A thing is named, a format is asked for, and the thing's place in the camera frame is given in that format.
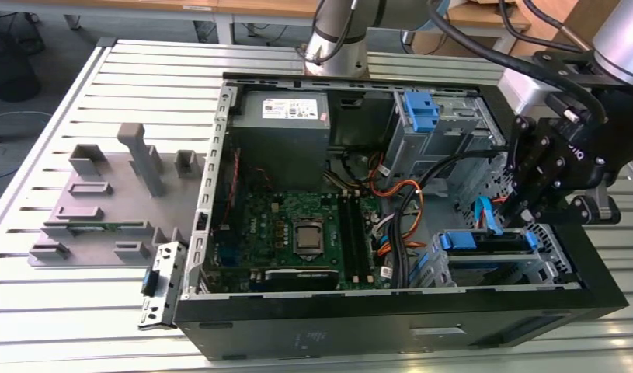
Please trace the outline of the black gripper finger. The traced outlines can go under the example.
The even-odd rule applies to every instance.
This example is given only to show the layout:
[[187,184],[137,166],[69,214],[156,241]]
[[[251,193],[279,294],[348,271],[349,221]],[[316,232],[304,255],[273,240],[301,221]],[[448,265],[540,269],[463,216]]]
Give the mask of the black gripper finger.
[[503,203],[503,225],[517,228],[535,221],[551,204],[555,185],[565,168],[552,127],[517,116],[509,137],[505,171],[512,192]]
[[612,197],[600,207],[591,196],[577,195],[571,202],[561,199],[551,206],[540,206],[533,211],[533,220],[549,225],[616,225],[621,212]]

